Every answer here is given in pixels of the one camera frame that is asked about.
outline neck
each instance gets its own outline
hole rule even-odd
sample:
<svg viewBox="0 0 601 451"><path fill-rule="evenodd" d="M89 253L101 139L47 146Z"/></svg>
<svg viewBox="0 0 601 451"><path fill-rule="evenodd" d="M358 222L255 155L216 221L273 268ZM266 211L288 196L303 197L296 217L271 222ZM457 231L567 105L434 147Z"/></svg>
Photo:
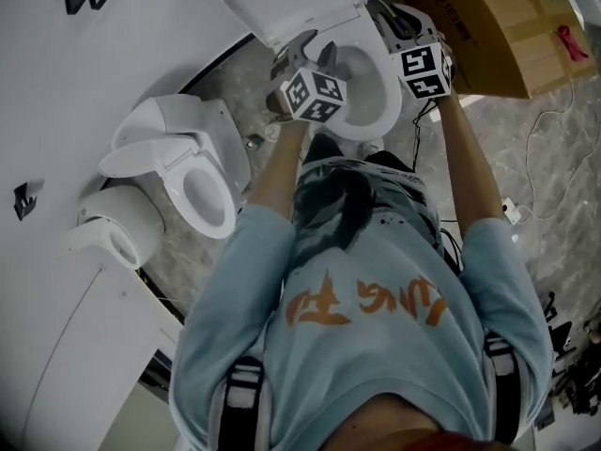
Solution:
<svg viewBox="0 0 601 451"><path fill-rule="evenodd" d="M321 451L402 451L439 431L427 414L394 395L371 398L333 432Z"/></svg>

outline leg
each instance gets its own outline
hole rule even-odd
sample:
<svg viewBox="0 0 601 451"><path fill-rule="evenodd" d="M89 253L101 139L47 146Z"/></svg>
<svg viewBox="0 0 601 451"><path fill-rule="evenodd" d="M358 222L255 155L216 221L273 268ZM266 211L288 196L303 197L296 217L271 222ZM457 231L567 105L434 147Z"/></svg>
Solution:
<svg viewBox="0 0 601 451"><path fill-rule="evenodd" d="M391 152L387 150L382 150L375 154L370 155L365 159L366 162L377 163L378 165L384 165L385 167L390 167L392 169L400 170L402 172L413 172L410 168L408 168L401 160L396 157Z"/></svg>
<svg viewBox="0 0 601 451"><path fill-rule="evenodd" d="M329 159L330 157L344 157L345 154L338 147L338 144L334 140L325 135L324 133L317 133L313 137L307 157L305 157L304 163L311 163L316 161L322 161L323 159Z"/></svg>

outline fiducial marker cube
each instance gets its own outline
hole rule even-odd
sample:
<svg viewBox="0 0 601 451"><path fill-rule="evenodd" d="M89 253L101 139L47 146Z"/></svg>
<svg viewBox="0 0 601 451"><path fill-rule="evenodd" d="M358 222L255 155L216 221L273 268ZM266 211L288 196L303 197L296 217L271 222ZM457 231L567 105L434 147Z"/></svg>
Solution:
<svg viewBox="0 0 601 451"><path fill-rule="evenodd" d="M417 100L451 94L451 57L442 45L431 43L392 54L401 82Z"/></svg>
<svg viewBox="0 0 601 451"><path fill-rule="evenodd" d="M281 89L295 120L326 123L347 105L347 83L325 73L300 68Z"/></svg>

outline shirt sleeve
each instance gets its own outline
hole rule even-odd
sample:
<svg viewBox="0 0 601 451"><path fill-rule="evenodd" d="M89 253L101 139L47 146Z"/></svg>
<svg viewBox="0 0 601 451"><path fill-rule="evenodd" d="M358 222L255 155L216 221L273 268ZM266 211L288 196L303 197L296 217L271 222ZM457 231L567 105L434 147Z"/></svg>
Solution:
<svg viewBox="0 0 601 451"><path fill-rule="evenodd" d="M277 306L295 238L273 210L246 206L213 275L186 318L170 386L174 420L189 441L207 446L212 394L250 348Z"/></svg>
<svg viewBox="0 0 601 451"><path fill-rule="evenodd" d="M463 242L459 278L485 329L505 339L528 366L530 423L547 397L554 352L543 308L510 235L501 219L472 225Z"/></svg>

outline white toilet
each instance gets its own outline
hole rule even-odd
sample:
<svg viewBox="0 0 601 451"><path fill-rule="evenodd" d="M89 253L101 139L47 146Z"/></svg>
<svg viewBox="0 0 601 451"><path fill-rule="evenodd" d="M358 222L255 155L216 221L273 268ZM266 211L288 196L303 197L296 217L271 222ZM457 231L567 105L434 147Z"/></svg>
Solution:
<svg viewBox="0 0 601 451"><path fill-rule="evenodd" d="M277 54L300 32L318 30L309 58L333 41L337 67L350 70L348 106L328 121L341 137L368 141L393 127L401 111L401 87L388 49L371 19L367 0L223 0Z"/></svg>
<svg viewBox="0 0 601 451"><path fill-rule="evenodd" d="M168 95L140 103L116 130L99 164L111 178L157 172L182 217L224 239L236 226L251 167L224 101Z"/></svg>

